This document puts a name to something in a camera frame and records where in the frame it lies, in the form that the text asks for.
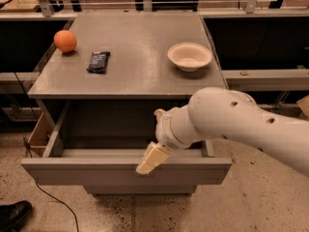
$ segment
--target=blue and black package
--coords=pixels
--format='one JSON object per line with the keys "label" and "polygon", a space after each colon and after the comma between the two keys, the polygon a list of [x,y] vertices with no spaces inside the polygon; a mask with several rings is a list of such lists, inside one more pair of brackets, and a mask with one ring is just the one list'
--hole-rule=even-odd
{"label": "blue and black package", "polygon": [[93,52],[87,71],[89,73],[105,73],[109,56],[109,51]]}

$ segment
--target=robotic hand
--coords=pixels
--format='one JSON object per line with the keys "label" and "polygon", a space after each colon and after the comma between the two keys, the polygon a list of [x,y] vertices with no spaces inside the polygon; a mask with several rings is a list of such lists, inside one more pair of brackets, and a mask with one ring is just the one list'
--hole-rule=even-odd
{"label": "robotic hand", "polygon": [[140,174],[165,162],[170,150],[221,137],[251,145],[309,177],[309,121],[262,110],[242,92],[205,88],[188,105],[154,115],[158,143],[149,145],[136,169]]}

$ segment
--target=orange ball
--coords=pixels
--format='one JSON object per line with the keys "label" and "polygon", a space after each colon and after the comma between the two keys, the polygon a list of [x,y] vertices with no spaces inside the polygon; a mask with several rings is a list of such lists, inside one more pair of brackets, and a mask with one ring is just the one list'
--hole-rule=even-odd
{"label": "orange ball", "polygon": [[68,30],[58,31],[54,36],[54,42],[57,48],[63,52],[71,52],[77,46],[76,36]]}

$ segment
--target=white bowl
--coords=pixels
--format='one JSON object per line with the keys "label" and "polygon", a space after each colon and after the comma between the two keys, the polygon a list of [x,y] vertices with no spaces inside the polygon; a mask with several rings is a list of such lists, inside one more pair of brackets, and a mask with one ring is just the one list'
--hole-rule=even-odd
{"label": "white bowl", "polygon": [[167,52],[168,58],[184,72],[195,72],[211,62],[212,54],[197,43],[178,43]]}

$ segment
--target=gray table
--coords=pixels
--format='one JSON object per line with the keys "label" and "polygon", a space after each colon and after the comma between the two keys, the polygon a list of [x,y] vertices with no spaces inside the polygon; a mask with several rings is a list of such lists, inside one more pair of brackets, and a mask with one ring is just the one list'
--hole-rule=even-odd
{"label": "gray table", "polygon": [[[203,87],[225,87],[215,59],[182,72],[167,58],[182,42],[211,48],[200,16],[89,13],[70,30],[75,52],[56,50],[29,92],[54,127],[43,157],[23,160],[29,173],[42,185],[82,185],[89,193],[192,193],[221,183],[231,160],[201,149],[173,154],[147,177],[135,173],[155,140],[157,108],[183,105]],[[111,52],[105,74],[86,71],[94,51]]]}

